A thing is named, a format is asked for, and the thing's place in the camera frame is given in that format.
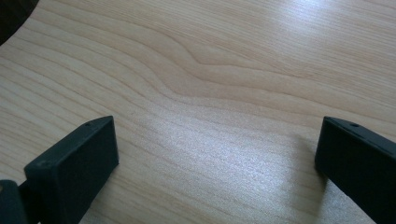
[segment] light brown wood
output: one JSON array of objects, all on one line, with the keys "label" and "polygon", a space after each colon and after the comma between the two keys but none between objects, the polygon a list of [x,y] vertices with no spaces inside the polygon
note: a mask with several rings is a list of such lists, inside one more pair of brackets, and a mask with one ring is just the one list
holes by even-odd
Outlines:
[{"label": "light brown wood", "polygon": [[314,169],[323,116],[396,140],[396,2],[40,0],[0,47],[0,178],[113,115],[81,223],[373,223]]}]

